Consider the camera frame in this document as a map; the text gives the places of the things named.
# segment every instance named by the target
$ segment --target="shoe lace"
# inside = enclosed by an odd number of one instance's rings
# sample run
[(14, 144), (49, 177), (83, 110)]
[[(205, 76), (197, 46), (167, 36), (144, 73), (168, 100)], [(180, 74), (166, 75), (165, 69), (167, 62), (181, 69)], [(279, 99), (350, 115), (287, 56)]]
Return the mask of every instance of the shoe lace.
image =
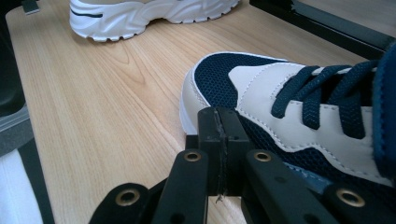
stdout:
[[(358, 63), (353, 67), (348, 65), (336, 65), (325, 67), (318, 75), (313, 72), (318, 66), (307, 66), (300, 70), (295, 77), (285, 84), (277, 95), (272, 106), (271, 114), (279, 119), (285, 117), (286, 108), (291, 100), (303, 102), (303, 124), (311, 129), (320, 127), (319, 110), (322, 101), (327, 105), (337, 105), (341, 126), (344, 134), (349, 137), (362, 139), (365, 136), (363, 119), (361, 114), (361, 91), (360, 82), (372, 74), (377, 61)], [(341, 70), (350, 68), (344, 74)], [(324, 90), (328, 90), (328, 80), (337, 76), (335, 86), (330, 88), (330, 96), (324, 100)]]

